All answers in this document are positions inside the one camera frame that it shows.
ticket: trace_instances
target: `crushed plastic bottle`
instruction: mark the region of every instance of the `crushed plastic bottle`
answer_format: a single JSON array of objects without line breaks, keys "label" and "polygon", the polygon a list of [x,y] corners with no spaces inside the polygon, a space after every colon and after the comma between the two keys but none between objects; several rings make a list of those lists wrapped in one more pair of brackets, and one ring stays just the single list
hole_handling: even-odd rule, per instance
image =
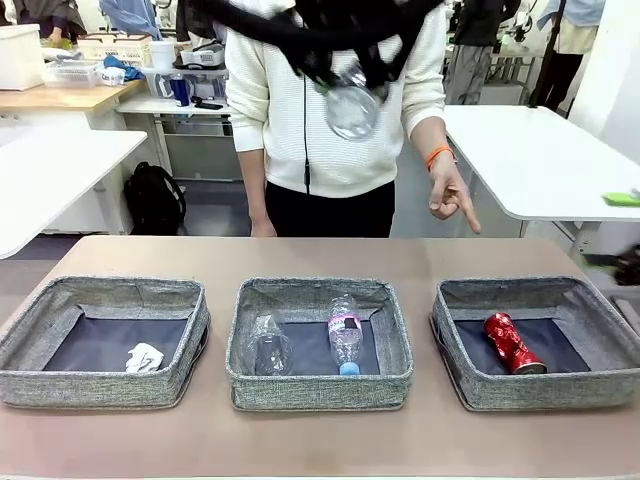
[{"label": "crushed plastic bottle", "polygon": [[358,361],[362,352],[362,326],[351,295],[333,299],[328,327],[331,354],[340,368],[340,375],[360,375]]},{"label": "crushed plastic bottle", "polygon": [[258,376],[289,375],[293,368],[293,351],[274,315],[256,318],[244,352],[250,373]]}]

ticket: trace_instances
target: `white cloth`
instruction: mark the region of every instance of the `white cloth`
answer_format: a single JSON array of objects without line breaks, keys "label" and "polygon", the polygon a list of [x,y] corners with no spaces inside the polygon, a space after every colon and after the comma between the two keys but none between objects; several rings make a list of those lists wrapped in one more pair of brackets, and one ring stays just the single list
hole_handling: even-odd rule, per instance
[{"label": "white cloth", "polygon": [[[240,7],[263,15],[281,9],[282,0],[242,0]],[[394,180],[396,157],[404,143],[402,121],[409,135],[427,117],[442,117],[442,62],[446,46],[445,7],[425,19],[422,31],[398,82],[392,84],[374,133],[362,141],[338,137],[325,122],[325,98],[306,79],[306,133],[312,195],[344,198],[360,195]],[[393,58],[398,38],[380,44],[382,58]],[[336,52],[333,69],[340,72],[356,59]],[[238,152],[266,151],[267,180],[290,190],[305,191],[305,85],[277,48],[229,31],[227,97],[232,109]]]},{"label": "white cloth", "polygon": [[139,343],[129,350],[131,358],[127,360],[127,373],[155,372],[160,367],[164,354],[148,343]]},{"label": "white cloth", "polygon": [[560,20],[560,33],[556,38],[554,50],[558,53],[584,55],[593,48],[598,27],[577,27],[565,17]]}]

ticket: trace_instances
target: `person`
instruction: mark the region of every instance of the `person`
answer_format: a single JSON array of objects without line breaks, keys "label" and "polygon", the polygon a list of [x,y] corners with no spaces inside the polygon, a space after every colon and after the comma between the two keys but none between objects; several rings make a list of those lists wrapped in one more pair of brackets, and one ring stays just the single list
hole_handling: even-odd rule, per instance
[{"label": "person", "polygon": [[[282,10],[277,0],[245,0],[241,7],[265,16]],[[433,157],[431,213],[446,219],[462,210],[473,231],[480,231],[442,120],[446,29],[440,6],[425,18],[374,131],[357,141],[330,130],[324,96],[310,79],[294,74],[279,49],[228,32],[227,100],[252,236],[388,237],[403,121],[422,158]],[[392,57],[398,46],[395,39],[381,42],[382,57]],[[334,70],[354,59],[353,52],[334,53]]]},{"label": "person", "polygon": [[447,105],[478,104],[498,27],[518,8],[520,0],[464,0],[445,78]]},{"label": "person", "polygon": [[52,47],[61,46],[63,39],[75,43],[87,33],[73,0],[15,0],[14,5],[18,23],[40,25],[40,38],[48,38]]},{"label": "person", "polygon": [[[593,47],[604,2],[605,0],[567,0],[547,75],[539,87],[539,105],[555,112],[566,98],[584,54]],[[540,30],[550,20],[555,25],[559,6],[559,0],[549,1],[537,22]]]}]

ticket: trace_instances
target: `black drawstring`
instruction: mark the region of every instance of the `black drawstring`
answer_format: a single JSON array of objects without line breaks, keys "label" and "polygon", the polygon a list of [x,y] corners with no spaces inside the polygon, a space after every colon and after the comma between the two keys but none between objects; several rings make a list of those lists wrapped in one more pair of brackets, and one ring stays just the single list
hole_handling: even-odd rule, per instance
[{"label": "black drawstring", "polygon": [[309,195],[309,185],[311,185],[311,167],[309,165],[309,151],[307,149],[307,77],[303,76],[304,82],[304,186]]}]

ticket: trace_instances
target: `red soda can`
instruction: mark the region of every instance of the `red soda can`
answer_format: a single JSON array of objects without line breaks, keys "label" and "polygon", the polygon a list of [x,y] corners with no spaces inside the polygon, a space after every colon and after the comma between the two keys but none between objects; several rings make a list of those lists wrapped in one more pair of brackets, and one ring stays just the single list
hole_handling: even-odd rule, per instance
[{"label": "red soda can", "polygon": [[502,363],[512,374],[547,372],[547,366],[527,348],[513,320],[506,313],[496,313],[487,318],[484,333],[493,341]]}]

